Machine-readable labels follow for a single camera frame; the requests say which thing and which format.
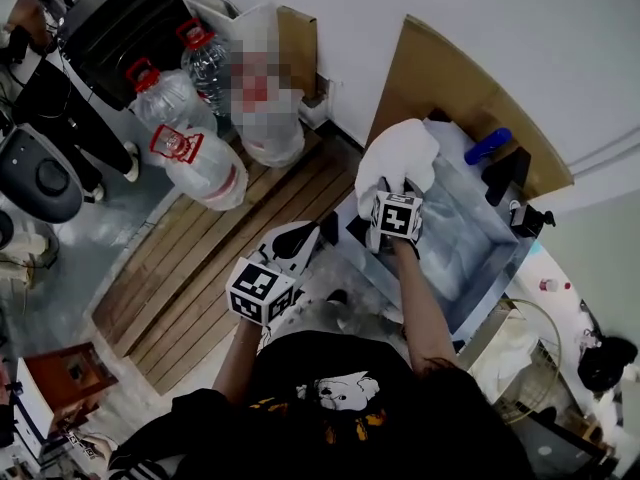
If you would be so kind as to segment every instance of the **wooden floor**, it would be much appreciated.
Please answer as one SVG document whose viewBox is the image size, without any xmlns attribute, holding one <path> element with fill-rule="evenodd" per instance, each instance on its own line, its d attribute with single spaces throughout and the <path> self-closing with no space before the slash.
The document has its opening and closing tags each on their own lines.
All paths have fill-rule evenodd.
<svg viewBox="0 0 640 480">
<path fill-rule="evenodd" d="M 293 166 L 268 169 L 241 157 L 249 171 L 243 204 L 208 210 L 180 197 L 104 296 L 93 319 L 119 357 L 160 393 L 175 386 L 238 323 L 227 310 L 225 282 L 271 228 L 321 221 L 353 189 L 353 177 L 313 132 Z"/>
</svg>

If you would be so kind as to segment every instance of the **pants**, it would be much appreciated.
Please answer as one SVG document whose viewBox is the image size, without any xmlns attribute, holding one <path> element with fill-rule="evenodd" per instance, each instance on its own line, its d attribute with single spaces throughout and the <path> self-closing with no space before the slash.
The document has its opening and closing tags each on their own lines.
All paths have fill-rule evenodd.
<svg viewBox="0 0 640 480">
<path fill-rule="evenodd" d="M 98 186 L 102 173 L 76 146 L 122 174 L 131 170 L 131 157 L 118 138 L 71 80 L 46 60 L 40 61 L 15 105 L 15 121 L 29 123 L 46 136 L 73 166 L 87 192 Z"/>
<path fill-rule="evenodd" d="M 274 331 L 270 341 L 302 331 L 349 334 L 391 345 L 409 363 L 409 349 L 402 326 L 380 315 L 356 313 L 341 302 L 319 300 L 297 308 Z"/>
</svg>

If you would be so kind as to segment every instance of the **black t-shirt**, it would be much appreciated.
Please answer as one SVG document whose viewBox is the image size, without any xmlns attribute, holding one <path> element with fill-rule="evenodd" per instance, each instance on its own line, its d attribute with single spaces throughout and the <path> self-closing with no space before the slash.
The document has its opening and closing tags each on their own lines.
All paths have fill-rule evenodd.
<svg viewBox="0 0 640 480">
<path fill-rule="evenodd" d="M 174 399 L 171 413 L 113 454 L 110 478 L 129 478 L 127 471 L 197 478 L 212 471 L 214 456 L 241 461 L 245 472 L 283 456 L 291 467 L 348 461 L 361 471 L 358 464 L 375 466 L 372 458 L 388 456 L 400 436 L 409 439 L 420 403 L 412 397 L 415 383 L 386 343 L 315 331 L 288 335 L 258 355 L 246 408 L 213 390 Z"/>
</svg>

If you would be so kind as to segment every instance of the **small bottle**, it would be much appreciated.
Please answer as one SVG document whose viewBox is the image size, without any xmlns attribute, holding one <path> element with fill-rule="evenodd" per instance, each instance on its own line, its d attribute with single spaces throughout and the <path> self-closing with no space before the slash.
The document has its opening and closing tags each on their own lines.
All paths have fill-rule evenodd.
<svg viewBox="0 0 640 480">
<path fill-rule="evenodd" d="M 205 31 L 197 18 L 187 21 L 176 32 L 186 46 L 180 67 L 211 111 L 218 116 L 227 115 L 231 89 L 227 45 L 215 32 Z"/>
<path fill-rule="evenodd" d="M 467 151 L 464 154 L 464 160 L 468 165 L 475 165 L 510 140 L 511 130 L 509 128 L 498 128 Z"/>
<path fill-rule="evenodd" d="M 557 279 L 542 279 L 540 281 L 540 290 L 543 292 L 557 292 L 559 286 Z"/>
</svg>

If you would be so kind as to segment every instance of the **black appliance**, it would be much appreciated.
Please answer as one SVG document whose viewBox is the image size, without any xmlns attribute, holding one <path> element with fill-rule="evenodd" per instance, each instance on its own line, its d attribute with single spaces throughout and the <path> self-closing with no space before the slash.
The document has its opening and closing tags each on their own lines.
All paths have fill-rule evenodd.
<svg viewBox="0 0 640 480">
<path fill-rule="evenodd" d="M 121 110 L 135 99 L 125 77 L 135 61 L 180 67 L 184 45 L 176 29 L 189 19 L 183 0 L 79 0 L 63 18 L 58 42 L 96 96 Z"/>
</svg>

